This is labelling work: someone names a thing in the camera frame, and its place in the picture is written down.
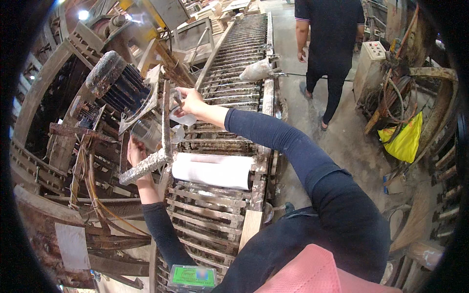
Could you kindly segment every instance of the hand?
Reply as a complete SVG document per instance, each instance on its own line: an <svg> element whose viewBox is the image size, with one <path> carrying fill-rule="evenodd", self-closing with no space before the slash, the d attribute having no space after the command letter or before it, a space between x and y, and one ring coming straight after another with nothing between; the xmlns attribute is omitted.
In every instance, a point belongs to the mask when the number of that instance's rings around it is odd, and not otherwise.
<svg viewBox="0 0 469 293"><path fill-rule="evenodd" d="M127 145L127 160L129 163L132 167L135 167L138 163L146 159L146 157L145 144L131 135L129 144Z"/></svg>
<svg viewBox="0 0 469 293"><path fill-rule="evenodd" d="M193 114L198 120L201 120L200 113L206 108L207 104L204 102L202 95L196 89L176 88L180 91L185 99L182 99L182 107L174 112L176 117L180 118L187 114Z"/></svg>
<svg viewBox="0 0 469 293"><path fill-rule="evenodd" d="M301 63L306 63L305 61L306 53L304 52L303 49L301 49L301 51L298 51L297 57L298 57L298 61L300 61Z"/></svg>

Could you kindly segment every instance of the white paper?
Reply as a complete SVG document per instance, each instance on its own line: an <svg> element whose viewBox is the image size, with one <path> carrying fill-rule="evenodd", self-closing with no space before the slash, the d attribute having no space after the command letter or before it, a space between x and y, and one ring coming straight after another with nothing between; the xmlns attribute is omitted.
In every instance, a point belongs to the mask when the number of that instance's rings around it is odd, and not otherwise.
<svg viewBox="0 0 469 293"><path fill-rule="evenodd" d="M178 153L173 177L208 185L248 190L252 157Z"/></svg>
<svg viewBox="0 0 469 293"><path fill-rule="evenodd" d="M65 270L89 270L85 228L55 223L55 233Z"/></svg>

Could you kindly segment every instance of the pink face mask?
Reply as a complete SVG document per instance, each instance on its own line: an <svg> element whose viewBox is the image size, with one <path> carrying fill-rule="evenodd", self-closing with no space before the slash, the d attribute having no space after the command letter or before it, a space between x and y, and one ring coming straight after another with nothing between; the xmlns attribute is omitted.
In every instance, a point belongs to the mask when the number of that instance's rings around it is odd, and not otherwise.
<svg viewBox="0 0 469 293"><path fill-rule="evenodd" d="M363 280L335 266L332 252L316 244L306 246L255 293L402 293Z"/></svg>

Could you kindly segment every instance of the ceiling light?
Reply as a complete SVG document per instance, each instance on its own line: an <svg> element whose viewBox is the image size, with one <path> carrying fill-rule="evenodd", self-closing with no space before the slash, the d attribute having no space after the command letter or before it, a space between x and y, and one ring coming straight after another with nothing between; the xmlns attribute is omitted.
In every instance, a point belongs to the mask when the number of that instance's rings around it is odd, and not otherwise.
<svg viewBox="0 0 469 293"><path fill-rule="evenodd" d="M82 10L80 12L78 12L78 19L79 20L85 20L88 18L88 16L90 15L90 13L86 10Z"/></svg>

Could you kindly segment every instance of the control box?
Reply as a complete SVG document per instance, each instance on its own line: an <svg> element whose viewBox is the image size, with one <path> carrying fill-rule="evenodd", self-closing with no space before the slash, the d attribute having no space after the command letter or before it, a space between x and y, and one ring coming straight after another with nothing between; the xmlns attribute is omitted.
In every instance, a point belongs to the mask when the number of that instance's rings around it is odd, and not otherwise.
<svg viewBox="0 0 469 293"><path fill-rule="evenodd" d="M381 64L386 60L385 49L378 42L364 42L358 67L356 69L353 89L358 103L363 104L369 93L373 92L383 82L384 73Z"/></svg>

